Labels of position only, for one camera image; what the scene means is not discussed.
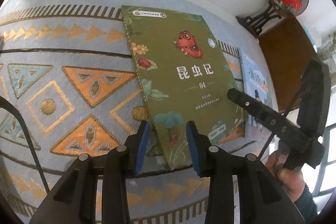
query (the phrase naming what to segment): blue gripper pad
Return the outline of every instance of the blue gripper pad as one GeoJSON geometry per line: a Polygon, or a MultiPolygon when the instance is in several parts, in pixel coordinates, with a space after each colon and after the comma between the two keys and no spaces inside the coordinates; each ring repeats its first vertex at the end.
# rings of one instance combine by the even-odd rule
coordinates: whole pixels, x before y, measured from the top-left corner
{"type": "Polygon", "coordinates": [[[149,132],[150,132],[150,126],[149,123],[147,122],[143,130],[143,134],[136,154],[136,162],[134,168],[134,175],[136,176],[141,172],[143,161],[145,159],[146,148],[149,140],[149,132]]]}
{"type": "Polygon", "coordinates": [[[199,155],[197,145],[196,145],[196,142],[195,142],[195,137],[194,137],[194,134],[193,134],[193,128],[196,129],[196,126],[194,125],[194,123],[193,123],[193,125],[190,126],[190,123],[187,122],[186,135],[187,135],[187,140],[188,140],[188,145],[189,145],[189,151],[190,151],[190,154],[191,154],[191,160],[193,162],[195,172],[197,173],[198,176],[200,176],[201,175],[200,155],[199,155]]]}

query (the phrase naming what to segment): human hand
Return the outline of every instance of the human hand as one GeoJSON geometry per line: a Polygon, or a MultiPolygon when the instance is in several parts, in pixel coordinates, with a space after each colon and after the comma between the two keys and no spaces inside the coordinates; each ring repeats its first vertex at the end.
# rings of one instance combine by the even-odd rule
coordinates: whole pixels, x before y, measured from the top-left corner
{"type": "Polygon", "coordinates": [[[279,158],[281,158],[279,151],[274,151],[266,162],[266,168],[271,172],[271,174],[283,182],[287,188],[287,194],[289,198],[295,202],[302,195],[305,189],[306,183],[303,180],[302,172],[296,173],[294,171],[288,170],[286,168],[280,168],[277,170],[277,165],[279,164],[279,158]]]}

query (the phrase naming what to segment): gold circle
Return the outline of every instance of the gold circle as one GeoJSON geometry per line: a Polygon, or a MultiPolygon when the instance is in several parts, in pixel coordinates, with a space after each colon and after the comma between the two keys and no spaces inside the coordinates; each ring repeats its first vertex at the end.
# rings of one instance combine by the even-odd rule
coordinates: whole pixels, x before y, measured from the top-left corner
{"type": "Polygon", "coordinates": [[[136,121],[141,122],[142,120],[147,120],[148,117],[149,115],[145,106],[136,106],[132,110],[132,118],[136,121]]]}
{"type": "Polygon", "coordinates": [[[56,103],[53,99],[45,99],[40,107],[44,115],[51,115],[56,110],[56,103]]]}

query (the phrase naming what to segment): dark green sleeve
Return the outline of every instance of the dark green sleeve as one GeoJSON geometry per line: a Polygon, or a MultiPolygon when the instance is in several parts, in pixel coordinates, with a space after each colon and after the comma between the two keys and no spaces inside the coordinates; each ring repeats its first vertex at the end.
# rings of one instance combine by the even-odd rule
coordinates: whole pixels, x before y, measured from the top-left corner
{"type": "Polygon", "coordinates": [[[317,216],[317,206],[313,201],[313,197],[309,192],[308,186],[303,190],[302,195],[294,202],[300,213],[302,214],[306,224],[310,224],[317,216]]]}

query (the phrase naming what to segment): metal screw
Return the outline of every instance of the metal screw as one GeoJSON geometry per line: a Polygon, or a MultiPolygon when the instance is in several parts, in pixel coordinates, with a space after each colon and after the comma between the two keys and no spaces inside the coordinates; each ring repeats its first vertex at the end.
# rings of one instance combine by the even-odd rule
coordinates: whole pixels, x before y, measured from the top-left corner
{"type": "Polygon", "coordinates": [[[80,160],[87,160],[88,157],[89,157],[89,155],[87,153],[83,153],[83,154],[79,155],[80,160]]]}
{"type": "Polygon", "coordinates": [[[126,145],[119,145],[117,147],[117,151],[119,152],[124,152],[127,149],[126,145]]]}
{"type": "Polygon", "coordinates": [[[247,159],[250,161],[255,161],[257,159],[257,156],[255,154],[247,154],[247,159]]]}
{"type": "Polygon", "coordinates": [[[211,147],[209,147],[209,151],[210,151],[210,152],[213,152],[213,153],[218,152],[218,147],[212,145],[211,147]]]}

